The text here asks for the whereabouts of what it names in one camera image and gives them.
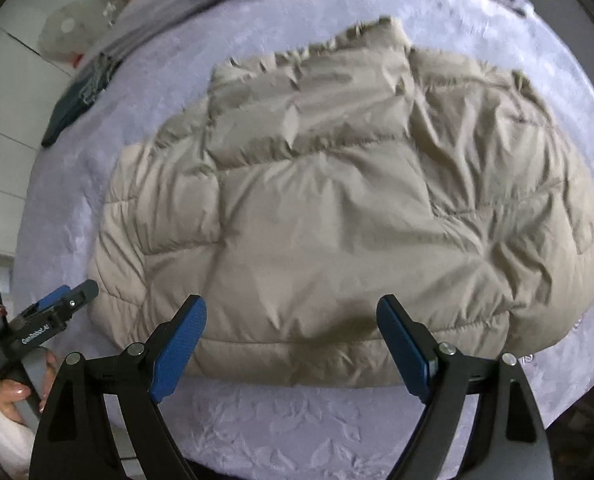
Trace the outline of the person's left hand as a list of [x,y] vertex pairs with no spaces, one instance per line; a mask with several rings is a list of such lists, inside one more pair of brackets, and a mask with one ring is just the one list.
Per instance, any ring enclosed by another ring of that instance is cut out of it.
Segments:
[[[50,350],[44,351],[46,358],[46,372],[43,376],[42,391],[40,393],[39,411],[42,412],[44,405],[55,381],[58,371],[58,358]],[[5,418],[27,427],[26,420],[20,414],[18,406],[25,401],[32,392],[28,386],[12,379],[0,380],[0,412]]]

